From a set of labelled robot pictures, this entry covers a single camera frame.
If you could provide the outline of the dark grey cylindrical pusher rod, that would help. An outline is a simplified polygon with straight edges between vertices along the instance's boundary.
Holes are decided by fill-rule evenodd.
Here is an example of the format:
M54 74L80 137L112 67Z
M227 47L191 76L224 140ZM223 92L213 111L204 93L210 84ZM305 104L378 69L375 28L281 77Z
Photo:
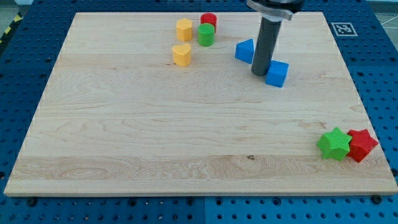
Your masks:
M265 76L270 67L275 44L279 35L281 21L262 18L256 48L252 59L251 71L257 76Z

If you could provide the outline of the silver robot tool flange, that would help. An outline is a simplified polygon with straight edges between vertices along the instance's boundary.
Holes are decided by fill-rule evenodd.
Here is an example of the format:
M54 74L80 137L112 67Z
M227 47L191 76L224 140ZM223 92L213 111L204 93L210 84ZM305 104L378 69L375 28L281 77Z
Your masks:
M269 21L290 21L302 9L304 0L247 0L246 4Z

